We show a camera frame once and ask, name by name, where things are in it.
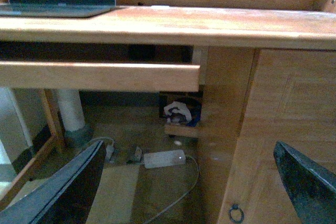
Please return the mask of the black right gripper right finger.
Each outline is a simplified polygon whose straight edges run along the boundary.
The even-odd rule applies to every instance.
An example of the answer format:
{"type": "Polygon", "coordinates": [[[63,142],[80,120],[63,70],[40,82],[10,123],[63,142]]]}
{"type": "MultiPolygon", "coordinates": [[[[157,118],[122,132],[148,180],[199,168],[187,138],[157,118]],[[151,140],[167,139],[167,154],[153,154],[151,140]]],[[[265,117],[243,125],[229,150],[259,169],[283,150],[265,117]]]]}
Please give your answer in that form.
{"type": "Polygon", "coordinates": [[[335,223],[335,174],[281,141],[274,159],[300,221],[335,223]]]}

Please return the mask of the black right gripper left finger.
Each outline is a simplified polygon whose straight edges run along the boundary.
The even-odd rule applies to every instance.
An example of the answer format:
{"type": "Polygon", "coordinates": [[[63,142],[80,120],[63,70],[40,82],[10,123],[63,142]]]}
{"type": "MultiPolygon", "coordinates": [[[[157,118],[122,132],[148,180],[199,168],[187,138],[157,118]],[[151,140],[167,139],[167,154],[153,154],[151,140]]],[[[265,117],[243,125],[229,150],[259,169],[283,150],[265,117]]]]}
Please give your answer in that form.
{"type": "Polygon", "coordinates": [[[106,157],[98,141],[31,193],[1,211],[1,223],[86,223],[106,157]]]}

